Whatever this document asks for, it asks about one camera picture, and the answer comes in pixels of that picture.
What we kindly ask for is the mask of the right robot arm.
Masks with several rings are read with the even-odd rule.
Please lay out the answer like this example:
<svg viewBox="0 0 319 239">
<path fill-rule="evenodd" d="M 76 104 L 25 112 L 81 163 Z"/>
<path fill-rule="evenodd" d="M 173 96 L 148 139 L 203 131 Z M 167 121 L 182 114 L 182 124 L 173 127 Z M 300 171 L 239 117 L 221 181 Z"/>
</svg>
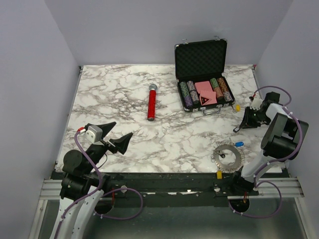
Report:
<svg viewBox="0 0 319 239">
<path fill-rule="evenodd" d="M 286 106 L 279 104 L 279 93 L 269 92 L 263 100 L 253 95 L 250 100 L 251 105 L 245 108 L 242 122 L 233 131 L 262 125 L 267 125 L 268 129 L 257 157 L 233 173 L 229 189 L 235 195 L 252 191 L 257 180 L 270 168 L 295 159 L 309 128 L 307 122 L 297 119 Z"/>
</svg>

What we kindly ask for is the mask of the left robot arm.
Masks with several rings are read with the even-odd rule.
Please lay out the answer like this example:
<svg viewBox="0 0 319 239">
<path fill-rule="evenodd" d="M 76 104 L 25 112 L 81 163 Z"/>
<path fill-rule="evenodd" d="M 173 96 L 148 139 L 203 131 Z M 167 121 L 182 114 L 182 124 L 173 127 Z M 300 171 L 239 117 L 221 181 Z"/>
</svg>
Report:
<svg viewBox="0 0 319 239">
<path fill-rule="evenodd" d="M 107 152 L 125 154 L 128 149 L 133 136 L 131 132 L 119 139 L 104 141 L 115 125 L 115 122 L 89 123 L 77 129 L 74 140 L 78 148 L 68 151 L 63 158 L 65 176 L 61 182 L 59 211 L 50 236 L 52 239 L 81 238 L 98 200 L 110 194 L 113 202 L 114 191 L 126 190 L 97 167 Z"/>
</svg>

